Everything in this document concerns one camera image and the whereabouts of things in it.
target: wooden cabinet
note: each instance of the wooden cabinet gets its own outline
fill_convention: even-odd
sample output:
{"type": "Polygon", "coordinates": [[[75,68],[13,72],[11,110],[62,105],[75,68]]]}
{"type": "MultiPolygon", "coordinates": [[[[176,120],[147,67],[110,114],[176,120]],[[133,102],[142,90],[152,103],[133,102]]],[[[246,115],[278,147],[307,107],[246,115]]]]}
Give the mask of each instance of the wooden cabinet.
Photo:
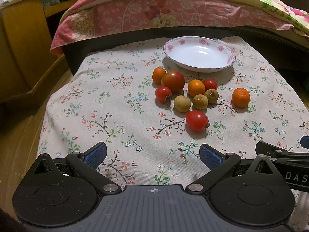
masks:
{"type": "Polygon", "coordinates": [[[0,7],[0,103],[9,110],[40,106],[68,69],[50,53],[61,15],[77,0],[43,8],[41,0],[15,0],[0,7]]]}

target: floral tablecloth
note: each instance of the floral tablecloth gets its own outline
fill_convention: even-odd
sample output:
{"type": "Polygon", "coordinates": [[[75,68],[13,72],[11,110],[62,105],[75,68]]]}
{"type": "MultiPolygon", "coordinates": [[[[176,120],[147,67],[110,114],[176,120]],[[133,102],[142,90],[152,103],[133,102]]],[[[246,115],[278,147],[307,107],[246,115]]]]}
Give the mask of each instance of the floral tablecloth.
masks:
{"type": "MultiPolygon", "coordinates": [[[[299,139],[309,132],[309,114],[289,84],[241,38],[224,38],[234,50],[233,66],[216,73],[195,73],[176,66],[163,53],[168,39],[159,38],[93,53],[85,58],[72,81],[54,93],[47,105],[38,154],[65,157],[84,152],[100,141],[108,147],[98,170],[122,187],[126,184],[182,184],[208,172],[199,147],[208,143],[242,158],[255,158],[258,141],[290,152],[307,152],[299,139]],[[178,69],[187,84],[213,78],[220,98],[209,105],[211,126],[194,133],[185,126],[185,113],[155,103],[152,72],[161,66],[178,69]],[[246,88],[251,101],[236,108],[231,95],[246,88]]],[[[295,210],[290,225],[307,226],[308,193],[294,191],[295,210]]]]}

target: cherry tomato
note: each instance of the cherry tomato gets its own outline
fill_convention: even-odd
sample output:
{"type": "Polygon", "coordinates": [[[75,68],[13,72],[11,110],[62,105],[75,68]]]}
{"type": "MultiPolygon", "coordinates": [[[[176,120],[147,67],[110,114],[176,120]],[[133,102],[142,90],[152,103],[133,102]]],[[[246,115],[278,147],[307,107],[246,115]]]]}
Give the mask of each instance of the cherry tomato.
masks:
{"type": "Polygon", "coordinates": [[[205,85],[206,90],[209,90],[209,89],[217,90],[218,89],[217,82],[211,78],[204,80],[203,83],[205,85]]]}
{"type": "Polygon", "coordinates": [[[166,86],[160,86],[155,91],[155,96],[157,100],[159,100],[161,103],[166,104],[171,100],[172,97],[171,89],[166,86]]]}
{"type": "Polygon", "coordinates": [[[200,111],[190,111],[186,115],[188,126],[196,132],[201,132],[209,127],[208,117],[200,111]]]}
{"type": "Polygon", "coordinates": [[[184,77],[179,71],[170,70],[162,77],[161,85],[170,88],[172,93],[178,93],[184,87],[184,77]]]}

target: blue gripper pad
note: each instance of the blue gripper pad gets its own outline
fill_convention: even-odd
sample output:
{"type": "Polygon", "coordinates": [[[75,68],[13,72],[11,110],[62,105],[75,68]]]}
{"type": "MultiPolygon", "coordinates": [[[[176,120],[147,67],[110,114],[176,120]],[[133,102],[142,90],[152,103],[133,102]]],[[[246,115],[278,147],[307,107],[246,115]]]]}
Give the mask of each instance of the blue gripper pad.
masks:
{"type": "Polygon", "coordinates": [[[302,136],[302,138],[300,139],[300,145],[303,148],[309,149],[309,136],[302,136]]]}
{"type": "Polygon", "coordinates": [[[226,157],[216,149],[207,144],[200,146],[200,160],[210,169],[214,169],[225,161],[226,157]]]}
{"type": "Polygon", "coordinates": [[[81,154],[81,160],[93,169],[97,169],[107,155],[107,148],[104,142],[91,147],[89,150],[81,154]]]}

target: orange fruit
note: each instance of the orange fruit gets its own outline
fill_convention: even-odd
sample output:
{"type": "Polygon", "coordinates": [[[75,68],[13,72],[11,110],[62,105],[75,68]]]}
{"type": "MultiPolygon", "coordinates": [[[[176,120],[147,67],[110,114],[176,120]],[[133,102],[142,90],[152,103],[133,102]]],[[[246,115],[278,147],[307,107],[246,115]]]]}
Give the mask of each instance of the orange fruit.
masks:
{"type": "Polygon", "coordinates": [[[246,107],[250,102],[250,93],[244,88],[237,88],[233,91],[232,102],[239,108],[246,107]]]}
{"type": "Polygon", "coordinates": [[[192,97],[195,97],[199,94],[204,94],[205,91],[205,85],[202,81],[194,79],[188,84],[188,92],[192,97]]]}
{"type": "Polygon", "coordinates": [[[157,67],[154,69],[154,72],[152,73],[152,80],[156,83],[156,84],[161,84],[161,79],[163,78],[163,76],[166,74],[165,69],[161,68],[161,67],[157,67]]]}

